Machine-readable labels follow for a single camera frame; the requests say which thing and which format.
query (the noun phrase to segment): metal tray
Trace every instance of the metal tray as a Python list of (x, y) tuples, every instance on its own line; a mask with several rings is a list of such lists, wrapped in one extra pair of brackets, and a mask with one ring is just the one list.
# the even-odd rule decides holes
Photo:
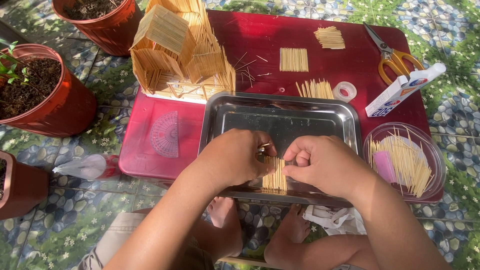
[[(222, 92), (213, 95), (205, 107), (199, 154), (216, 136), (232, 128), (269, 133), (282, 157), (291, 142), (304, 135), (336, 135), (361, 157), (361, 136), (357, 113), (345, 102), (332, 99)], [(338, 197), (287, 178), (287, 194), (262, 193), (261, 178), (229, 187), (220, 196), (235, 198), (351, 207)]]

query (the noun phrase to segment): brown plant pot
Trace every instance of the brown plant pot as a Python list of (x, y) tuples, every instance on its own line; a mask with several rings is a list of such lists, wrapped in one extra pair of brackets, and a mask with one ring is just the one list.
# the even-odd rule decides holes
[(114, 11), (92, 20), (76, 21), (68, 17), (63, 8), (71, 8), (77, 0), (52, 0), (53, 11), (61, 19), (72, 23), (106, 53), (116, 56), (130, 55), (130, 47), (143, 18), (135, 0), (124, 0)]
[(12, 154), (0, 151), (7, 161), (0, 220), (23, 216), (48, 195), (49, 173), (17, 162)]
[[(15, 47), (13, 56), (26, 63), (37, 58), (57, 60), (61, 64), (61, 75), (55, 89), (42, 103), (23, 114), (0, 120), (0, 124), (50, 137), (78, 134), (90, 124), (95, 117), (95, 96), (65, 66), (56, 51), (40, 44), (21, 44)], [(4, 59), (0, 61), (11, 64)]]

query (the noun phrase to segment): person's right hand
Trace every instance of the person's right hand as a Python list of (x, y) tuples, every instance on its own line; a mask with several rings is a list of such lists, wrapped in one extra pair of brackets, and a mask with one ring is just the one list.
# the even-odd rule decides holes
[(337, 136), (298, 137), (288, 147), (283, 159), (296, 159), (298, 165), (285, 166), (284, 175), (347, 200), (360, 184), (379, 177)]

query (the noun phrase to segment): bare foot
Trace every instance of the bare foot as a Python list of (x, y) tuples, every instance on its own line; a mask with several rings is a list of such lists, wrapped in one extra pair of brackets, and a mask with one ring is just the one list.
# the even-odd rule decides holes
[(207, 211), (215, 227), (225, 230), (231, 236), (233, 249), (230, 256), (238, 256), (243, 247), (240, 221), (235, 207), (235, 201), (227, 197), (215, 197), (208, 205)]
[(277, 265), (282, 261), (282, 252), (291, 243), (302, 243), (310, 233), (310, 221), (303, 219), (305, 208), (293, 204), (290, 211), (280, 223), (264, 251), (265, 261)]

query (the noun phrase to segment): tape roll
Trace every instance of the tape roll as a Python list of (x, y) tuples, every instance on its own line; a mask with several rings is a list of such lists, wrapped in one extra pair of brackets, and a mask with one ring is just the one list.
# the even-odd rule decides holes
[(332, 90), (333, 98), (344, 102), (350, 102), (357, 96), (357, 89), (349, 82), (340, 82)]

